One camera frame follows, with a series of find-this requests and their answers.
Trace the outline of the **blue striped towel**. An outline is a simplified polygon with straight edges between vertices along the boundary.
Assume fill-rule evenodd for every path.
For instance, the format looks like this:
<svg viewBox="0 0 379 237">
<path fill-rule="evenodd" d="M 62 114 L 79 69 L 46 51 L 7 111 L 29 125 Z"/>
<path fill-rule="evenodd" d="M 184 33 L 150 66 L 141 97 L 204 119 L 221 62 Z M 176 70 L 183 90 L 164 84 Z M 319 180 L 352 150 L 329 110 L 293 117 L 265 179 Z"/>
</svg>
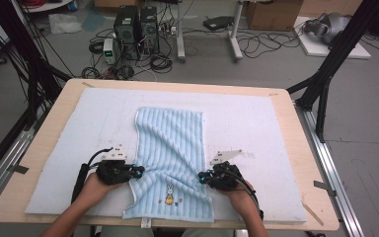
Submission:
<svg viewBox="0 0 379 237">
<path fill-rule="evenodd" d="M 135 125 L 135 164 L 145 171 L 129 181 L 133 204 L 123 216 L 211 222 L 212 198 L 198 180 L 205 168 L 203 113 L 140 108 Z"/>
</svg>

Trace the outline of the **grey headset device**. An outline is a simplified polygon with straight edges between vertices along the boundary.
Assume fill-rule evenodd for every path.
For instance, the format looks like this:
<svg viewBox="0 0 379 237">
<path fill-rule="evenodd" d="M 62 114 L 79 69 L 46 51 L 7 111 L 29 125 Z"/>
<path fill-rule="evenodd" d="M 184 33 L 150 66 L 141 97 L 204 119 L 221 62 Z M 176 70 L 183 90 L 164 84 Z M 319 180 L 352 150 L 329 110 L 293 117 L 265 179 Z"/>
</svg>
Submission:
<svg viewBox="0 0 379 237">
<path fill-rule="evenodd" d="M 341 13 L 323 13 L 317 19 L 308 20 L 304 26 L 304 32 L 312 33 L 325 44 L 332 41 L 346 28 L 349 18 Z"/>
</svg>

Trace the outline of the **black flat laptop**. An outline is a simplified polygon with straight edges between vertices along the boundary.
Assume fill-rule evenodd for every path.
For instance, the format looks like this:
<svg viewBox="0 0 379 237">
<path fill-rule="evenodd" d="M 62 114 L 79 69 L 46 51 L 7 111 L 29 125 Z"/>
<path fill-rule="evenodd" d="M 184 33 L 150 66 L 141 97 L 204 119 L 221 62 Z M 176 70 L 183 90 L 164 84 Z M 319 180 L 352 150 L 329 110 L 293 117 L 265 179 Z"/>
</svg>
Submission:
<svg viewBox="0 0 379 237">
<path fill-rule="evenodd" d="M 207 19 L 203 22 L 203 25 L 210 31 L 217 31 L 220 29 L 226 29 L 233 24 L 234 18 L 228 16 L 220 16 L 211 19 Z"/>
</svg>

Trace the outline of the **white floor board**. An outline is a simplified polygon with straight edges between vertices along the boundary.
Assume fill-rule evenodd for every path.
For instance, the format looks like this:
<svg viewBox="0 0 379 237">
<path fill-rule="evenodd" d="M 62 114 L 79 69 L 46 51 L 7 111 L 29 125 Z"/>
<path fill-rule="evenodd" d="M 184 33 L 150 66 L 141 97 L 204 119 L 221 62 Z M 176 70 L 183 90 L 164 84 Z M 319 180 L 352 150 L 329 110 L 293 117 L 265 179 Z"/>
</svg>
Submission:
<svg viewBox="0 0 379 237">
<path fill-rule="evenodd" d="M 304 33 L 303 27 L 308 17 L 298 17 L 294 23 L 293 32 L 299 38 L 300 44 L 308 56 L 326 57 L 330 50 L 320 39 L 315 37 L 312 33 Z M 348 59 L 370 59 L 371 55 L 365 48 L 358 43 L 347 57 Z"/>
</svg>

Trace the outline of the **white round table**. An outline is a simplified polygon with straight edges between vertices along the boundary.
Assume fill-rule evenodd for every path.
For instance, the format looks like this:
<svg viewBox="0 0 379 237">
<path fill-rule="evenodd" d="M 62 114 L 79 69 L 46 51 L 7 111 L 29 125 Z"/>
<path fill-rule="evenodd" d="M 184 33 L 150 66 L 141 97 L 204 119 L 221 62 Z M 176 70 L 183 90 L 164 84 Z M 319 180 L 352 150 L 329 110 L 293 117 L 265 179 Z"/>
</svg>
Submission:
<svg viewBox="0 0 379 237">
<path fill-rule="evenodd" d="M 72 0 L 18 0 L 21 7 L 31 13 L 44 12 L 67 6 Z"/>
</svg>

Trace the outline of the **brown cardboard box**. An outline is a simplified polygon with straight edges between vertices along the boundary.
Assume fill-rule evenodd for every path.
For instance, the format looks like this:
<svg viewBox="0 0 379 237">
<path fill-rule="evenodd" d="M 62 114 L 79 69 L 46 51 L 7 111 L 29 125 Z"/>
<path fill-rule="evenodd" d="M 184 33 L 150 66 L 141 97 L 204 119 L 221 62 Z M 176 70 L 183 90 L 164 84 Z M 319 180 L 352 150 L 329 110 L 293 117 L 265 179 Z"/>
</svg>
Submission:
<svg viewBox="0 0 379 237">
<path fill-rule="evenodd" d="M 304 0 L 250 2 L 246 13 L 251 30 L 291 31 Z"/>
</svg>

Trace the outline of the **person's right hand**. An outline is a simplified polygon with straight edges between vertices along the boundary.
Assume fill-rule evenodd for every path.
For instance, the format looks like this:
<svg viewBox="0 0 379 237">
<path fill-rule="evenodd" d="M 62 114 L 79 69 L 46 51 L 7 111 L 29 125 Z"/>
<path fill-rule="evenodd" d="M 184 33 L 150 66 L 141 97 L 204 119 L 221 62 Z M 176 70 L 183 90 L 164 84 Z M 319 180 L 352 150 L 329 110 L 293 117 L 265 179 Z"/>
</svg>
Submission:
<svg viewBox="0 0 379 237">
<path fill-rule="evenodd" d="M 244 185 L 239 184 L 232 191 L 220 191 L 220 193 L 230 199 L 233 208 L 242 217 L 260 214 L 256 202 Z"/>
</svg>

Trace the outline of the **slim black computer tower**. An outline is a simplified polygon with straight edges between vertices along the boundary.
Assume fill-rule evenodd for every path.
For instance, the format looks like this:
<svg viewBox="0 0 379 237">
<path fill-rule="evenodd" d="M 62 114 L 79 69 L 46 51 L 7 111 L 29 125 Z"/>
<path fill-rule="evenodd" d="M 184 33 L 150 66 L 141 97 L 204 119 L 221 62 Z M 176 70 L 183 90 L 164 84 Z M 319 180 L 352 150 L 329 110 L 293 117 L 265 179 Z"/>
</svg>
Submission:
<svg viewBox="0 0 379 237">
<path fill-rule="evenodd" d="M 143 54 L 157 54 L 160 51 L 157 8 L 152 6 L 142 8 L 140 23 L 143 36 Z"/>
</svg>

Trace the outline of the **large black computer tower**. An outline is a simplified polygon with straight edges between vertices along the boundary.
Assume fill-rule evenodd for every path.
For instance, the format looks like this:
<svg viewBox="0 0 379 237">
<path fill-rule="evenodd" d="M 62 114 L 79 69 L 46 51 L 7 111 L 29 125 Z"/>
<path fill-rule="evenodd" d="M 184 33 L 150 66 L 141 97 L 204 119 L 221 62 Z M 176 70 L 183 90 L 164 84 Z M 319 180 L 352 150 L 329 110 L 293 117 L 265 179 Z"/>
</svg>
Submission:
<svg viewBox="0 0 379 237">
<path fill-rule="evenodd" d="M 114 32 L 121 51 L 126 59 L 137 59 L 137 44 L 141 40 L 141 29 L 136 6 L 122 5 L 119 7 L 115 21 Z"/>
</svg>

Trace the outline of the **person's left hand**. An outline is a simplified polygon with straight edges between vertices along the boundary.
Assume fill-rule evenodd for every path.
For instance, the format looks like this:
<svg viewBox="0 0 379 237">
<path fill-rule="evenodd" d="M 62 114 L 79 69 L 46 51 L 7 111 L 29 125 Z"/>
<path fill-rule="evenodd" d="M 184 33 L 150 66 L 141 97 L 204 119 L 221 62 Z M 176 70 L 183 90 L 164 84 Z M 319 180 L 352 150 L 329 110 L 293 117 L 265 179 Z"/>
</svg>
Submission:
<svg viewBox="0 0 379 237">
<path fill-rule="evenodd" d="M 96 173 L 88 176 L 76 202 L 86 207 L 98 204 L 110 191 L 120 188 L 121 184 L 107 185 L 103 183 Z"/>
</svg>

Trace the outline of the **black metal frame stand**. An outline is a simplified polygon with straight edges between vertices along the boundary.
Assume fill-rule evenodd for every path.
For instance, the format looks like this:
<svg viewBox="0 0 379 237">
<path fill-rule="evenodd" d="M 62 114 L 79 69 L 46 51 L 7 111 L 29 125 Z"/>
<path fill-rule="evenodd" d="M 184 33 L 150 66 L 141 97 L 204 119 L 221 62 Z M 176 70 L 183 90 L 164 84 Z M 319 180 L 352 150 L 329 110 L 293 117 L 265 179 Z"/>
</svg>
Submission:
<svg viewBox="0 0 379 237">
<path fill-rule="evenodd" d="M 362 0 L 316 73 L 287 89 L 289 94 L 305 90 L 295 101 L 295 105 L 303 111 L 311 112 L 314 103 L 319 101 L 315 133 L 322 143 L 325 143 L 324 127 L 331 81 L 378 15 L 379 0 Z"/>
<path fill-rule="evenodd" d="M 28 84 L 28 106 L 0 143 L 0 161 L 22 130 L 31 128 L 38 120 L 38 108 L 45 102 L 54 103 L 61 93 L 60 81 L 72 76 L 52 66 L 40 52 L 11 0 L 0 0 L 0 26 L 8 36 L 12 49 L 0 38 L 0 47 L 7 55 L 20 80 Z"/>
</svg>

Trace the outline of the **black tape strip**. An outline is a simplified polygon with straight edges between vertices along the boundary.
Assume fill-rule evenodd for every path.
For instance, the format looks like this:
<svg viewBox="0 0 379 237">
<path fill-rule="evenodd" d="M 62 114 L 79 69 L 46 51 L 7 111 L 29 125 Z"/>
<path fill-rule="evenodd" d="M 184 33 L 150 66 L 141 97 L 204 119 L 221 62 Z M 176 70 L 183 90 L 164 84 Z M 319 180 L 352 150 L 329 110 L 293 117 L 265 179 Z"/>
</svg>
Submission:
<svg viewBox="0 0 379 237">
<path fill-rule="evenodd" d="M 319 181 L 314 181 L 313 185 L 316 188 L 325 190 L 328 193 L 329 197 L 336 197 L 338 195 L 337 191 L 334 190 L 329 184 L 326 184 L 326 183 L 323 183 L 323 182 L 319 182 Z"/>
<path fill-rule="evenodd" d="M 11 165 L 8 170 L 10 172 L 26 174 L 29 171 L 29 168 L 22 165 Z"/>
</svg>

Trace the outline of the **aluminium rail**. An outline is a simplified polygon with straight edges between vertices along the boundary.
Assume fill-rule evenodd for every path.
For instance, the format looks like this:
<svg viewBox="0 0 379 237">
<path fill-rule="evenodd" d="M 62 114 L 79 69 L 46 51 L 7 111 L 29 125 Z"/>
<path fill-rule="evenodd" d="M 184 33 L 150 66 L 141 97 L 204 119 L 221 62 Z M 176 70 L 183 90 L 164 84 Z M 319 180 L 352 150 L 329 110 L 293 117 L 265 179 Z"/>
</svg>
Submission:
<svg viewBox="0 0 379 237">
<path fill-rule="evenodd" d="M 334 163 L 329 146 L 321 141 L 315 126 L 317 120 L 312 112 L 296 108 L 297 115 L 303 122 L 303 128 L 311 139 L 311 147 L 316 153 L 318 167 L 324 177 L 324 188 L 329 197 L 335 202 L 335 211 L 339 223 L 348 237 L 365 237 L 358 218 L 341 181 L 341 177 Z"/>
<path fill-rule="evenodd" d="M 11 130 L 0 143 L 0 191 L 13 173 L 8 168 L 19 165 L 35 134 L 33 128 L 22 129 L 18 134 Z"/>
</svg>

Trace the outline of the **clear plastic bag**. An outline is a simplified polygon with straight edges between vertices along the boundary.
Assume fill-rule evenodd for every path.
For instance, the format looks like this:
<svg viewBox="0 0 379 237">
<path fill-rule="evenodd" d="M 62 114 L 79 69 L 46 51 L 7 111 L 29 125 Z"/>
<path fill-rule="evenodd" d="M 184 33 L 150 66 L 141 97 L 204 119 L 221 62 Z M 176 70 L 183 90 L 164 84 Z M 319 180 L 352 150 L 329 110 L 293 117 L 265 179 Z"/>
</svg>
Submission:
<svg viewBox="0 0 379 237">
<path fill-rule="evenodd" d="M 82 25 L 75 16 L 65 14 L 50 14 L 48 16 L 50 30 L 55 35 L 73 34 L 82 31 Z"/>
</svg>

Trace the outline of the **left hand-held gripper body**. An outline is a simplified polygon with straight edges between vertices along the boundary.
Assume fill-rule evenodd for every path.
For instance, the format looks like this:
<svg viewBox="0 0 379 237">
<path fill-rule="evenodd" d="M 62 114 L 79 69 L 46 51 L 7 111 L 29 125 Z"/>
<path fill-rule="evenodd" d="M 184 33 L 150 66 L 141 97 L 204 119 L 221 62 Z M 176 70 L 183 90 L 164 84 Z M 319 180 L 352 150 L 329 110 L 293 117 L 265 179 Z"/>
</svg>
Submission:
<svg viewBox="0 0 379 237">
<path fill-rule="evenodd" d="M 98 178 L 109 186 L 128 182 L 135 176 L 135 171 L 126 159 L 127 154 L 121 145 L 111 148 L 101 158 L 96 171 Z"/>
</svg>

